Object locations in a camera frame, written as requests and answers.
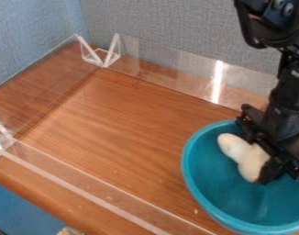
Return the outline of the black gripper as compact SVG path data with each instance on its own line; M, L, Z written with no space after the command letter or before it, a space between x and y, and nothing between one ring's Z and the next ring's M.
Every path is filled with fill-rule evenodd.
M242 138L258 143L272 156L261 170L262 185L285 173L299 180L299 55L288 50L282 51L277 78L266 110L244 104L237 118Z

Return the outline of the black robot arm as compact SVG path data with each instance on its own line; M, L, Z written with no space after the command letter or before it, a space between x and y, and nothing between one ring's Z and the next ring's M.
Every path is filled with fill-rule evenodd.
M285 173L299 180L299 0L234 0L234 6L248 45L282 53L268 109L242 105L242 138L272 156L262 166L264 185Z

